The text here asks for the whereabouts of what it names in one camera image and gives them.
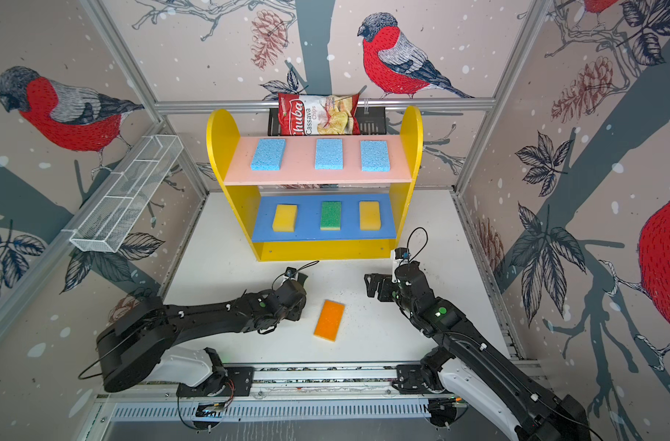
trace white tabletop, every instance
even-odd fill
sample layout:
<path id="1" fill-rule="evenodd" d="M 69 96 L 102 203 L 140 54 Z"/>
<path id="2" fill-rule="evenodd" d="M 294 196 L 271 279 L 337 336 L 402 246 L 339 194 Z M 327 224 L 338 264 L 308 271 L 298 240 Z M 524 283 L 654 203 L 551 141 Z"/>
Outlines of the white tabletop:
<path id="1" fill-rule="evenodd" d="M 447 190 L 416 190 L 400 246 L 416 226 L 429 234 L 416 260 L 435 295 L 446 298 L 475 324 L 503 355 L 507 346 L 489 303 L 458 213 Z M 425 235 L 410 242 L 417 252 Z M 247 289 L 269 288 L 287 266 L 306 262 L 257 262 L 222 193 L 211 193 L 173 278 L 165 304 L 199 305 L 228 301 Z M 364 275 L 391 274 L 388 259 L 323 260 L 304 270 L 307 303 L 298 322 L 282 321 L 259 335 L 218 334 L 181 346 L 217 351 L 224 363 L 329 363 L 417 361 L 435 343 L 423 337 L 393 303 L 367 297 Z M 345 305 L 335 342 L 313 335 L 325 300 Z"/>

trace sponge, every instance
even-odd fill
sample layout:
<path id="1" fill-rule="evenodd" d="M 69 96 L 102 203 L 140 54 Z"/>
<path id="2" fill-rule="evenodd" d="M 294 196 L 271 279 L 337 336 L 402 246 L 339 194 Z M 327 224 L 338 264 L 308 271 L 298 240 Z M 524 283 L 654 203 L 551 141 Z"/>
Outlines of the sponge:
<path id="1" fill-rule="evenodd" d="M 376 200 L 360 201 L 360 230 L 378 232 L 382 229 L 382 217 L 379 216 L 379 203 Z"/>
<path id="2" fill-rule="evenodd" d="M 388 172 L 389 148 L 386 141 L 360 141 L 363 172 Z"/>
<path id="3" fill-rule="evenodd" d="M 285 139 L 260 139 L 252 158 L 252 170 L 279 170 L 286 146 Z"/>
<path id="4" fill-rule="evenodd" d="M 323 202 L 320 206 L 320 229 L 330 231 L 340 231 L 340 215 L 342 203 Z"/>
<path id="5" fill-rule="evenodd" d="M 318 139 L 315 142 L 315 169 L 342 170 L 342 139 Z"/>
<path id="6" fill-rule="evenodd" d="M 295 217 L 298 214 L 298 205 L 278 204 L 274 215 L 274 224 L 271 228 L 277 233 L 295 232 Z"/>
<path id="7" fill-rule="evenodd" d="M 343 312 L 345 312 L 345 305 L 326 300 L 313 335 L 325 340 L 335 341 Z"/>

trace white wire basket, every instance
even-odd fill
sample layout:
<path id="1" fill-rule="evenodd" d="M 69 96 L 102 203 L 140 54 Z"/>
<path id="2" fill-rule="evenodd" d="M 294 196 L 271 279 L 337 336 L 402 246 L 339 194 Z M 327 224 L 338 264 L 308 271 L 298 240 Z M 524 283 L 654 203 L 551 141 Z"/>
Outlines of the white wire basket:
<path id="1" fill-rule="evenodd" d="M 117 252 L 183 151 L 178 136 L 154 135 L 145 139 L 127 169 L 113 172 L 119 178 L 73 233 L 71 242 L 79 250 Z"/>

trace pink shelf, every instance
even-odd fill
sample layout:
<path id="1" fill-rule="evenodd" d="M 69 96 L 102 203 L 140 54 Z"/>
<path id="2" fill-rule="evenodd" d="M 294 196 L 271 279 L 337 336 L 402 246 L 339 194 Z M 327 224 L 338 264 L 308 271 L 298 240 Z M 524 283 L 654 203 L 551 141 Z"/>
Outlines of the pink shelf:
<path id="1" fill-rule="evenodd" d="M 318 138 L 342 139 L 343 169 L 315 169 L 315 140 Z M 277 172 L 253 172 L 252 157 L 260 137 L 242 137 L 232 157 L 225 176 L 228 186 L 306 184 L 306 183 L 391 183 L 410 182 L 406 154 L 398 135 L 381 136 L 284 136 L 287 148 Z M 363 172 L 360 141 L 384 140 L 389 147 L 388 172 Z"/>

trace black basket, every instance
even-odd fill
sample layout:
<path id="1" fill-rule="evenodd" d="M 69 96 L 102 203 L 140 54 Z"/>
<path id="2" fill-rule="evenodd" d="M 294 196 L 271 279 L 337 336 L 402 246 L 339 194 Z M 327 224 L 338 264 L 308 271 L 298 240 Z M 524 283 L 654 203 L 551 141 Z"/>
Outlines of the black basket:
<path id="1" fill-rule="evenodd" d="M 355 111 L 355 119 L 360 125 L 362 135 L 386 135 L 386 109 L 384 107 L 370 107 L 365 115 L 364 107 Z M 281 126 L 278 124 L 278 109 L 269 109 L 269 136 L 281 136 Z"/>

